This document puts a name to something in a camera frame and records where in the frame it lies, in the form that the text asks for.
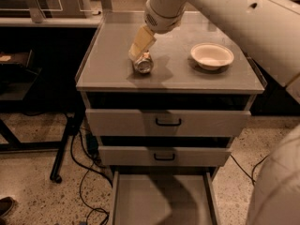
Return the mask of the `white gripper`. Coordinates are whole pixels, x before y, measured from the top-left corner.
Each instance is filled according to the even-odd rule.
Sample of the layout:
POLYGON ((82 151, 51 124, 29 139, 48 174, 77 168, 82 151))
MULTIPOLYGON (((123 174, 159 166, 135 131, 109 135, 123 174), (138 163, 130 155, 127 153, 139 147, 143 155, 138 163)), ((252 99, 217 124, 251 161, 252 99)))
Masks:
POLYGON ((155 42, 155 33, 166 34, 180 25, 185 12, 184 0, 147 0, 144 21, 128 51, 131 61, 138 60, 155 42))

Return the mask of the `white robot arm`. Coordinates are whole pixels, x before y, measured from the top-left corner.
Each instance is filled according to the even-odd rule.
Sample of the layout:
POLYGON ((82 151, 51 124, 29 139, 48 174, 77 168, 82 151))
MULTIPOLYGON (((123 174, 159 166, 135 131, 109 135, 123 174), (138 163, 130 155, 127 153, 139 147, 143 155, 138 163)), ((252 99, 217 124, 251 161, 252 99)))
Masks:
MULTIPOLYGON (((128 56, 139 59, 179 25, 189 2, 282 84, 298 84, 299 6, 290 0, 147 0, 146 26, 128 56)), ((300 127, 295 127, 262 165, 246 225, 300 225, 300 127)))

